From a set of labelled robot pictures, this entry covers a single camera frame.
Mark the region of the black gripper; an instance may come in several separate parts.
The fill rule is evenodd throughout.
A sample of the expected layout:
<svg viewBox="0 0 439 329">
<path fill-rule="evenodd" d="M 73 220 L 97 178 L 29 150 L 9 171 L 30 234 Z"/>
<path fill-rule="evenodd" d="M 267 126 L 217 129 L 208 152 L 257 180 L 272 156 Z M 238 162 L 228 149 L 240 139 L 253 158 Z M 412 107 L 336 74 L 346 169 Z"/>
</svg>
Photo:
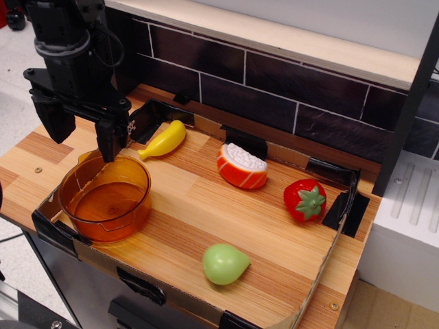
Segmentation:
<svg viewBox="0 0 439 329">
<path fill-rule="evenodd" d="M 46 59 L 45 69 L 28 68 L 32 101 L 47 133 L 57 144 L 75 130 L 75 116 L 95 124 L 104 162 L 113 162 L 128 143 L 131 103 L 112 85 L 112 71 L 85 60 Z"/>
</svg>

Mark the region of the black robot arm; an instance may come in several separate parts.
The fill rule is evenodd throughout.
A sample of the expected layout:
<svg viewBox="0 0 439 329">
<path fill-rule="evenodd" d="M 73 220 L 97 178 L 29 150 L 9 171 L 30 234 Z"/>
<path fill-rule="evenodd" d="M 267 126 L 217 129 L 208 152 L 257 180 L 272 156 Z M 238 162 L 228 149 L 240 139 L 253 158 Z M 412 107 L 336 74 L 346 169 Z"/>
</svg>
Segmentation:
<svg viewBox="0 0 439 329">
<path fill-rule="evenodd" d="M 95 125 L 98 148 L 112 162 L 128 142 L 131 103 L 113 85 L 124 59 L 119 38 L 101 21 L 103 1 L 21 1 L 45 68 L 23 75 L 49 136 L 62 143 L 78 117 Z"/>
</svg>

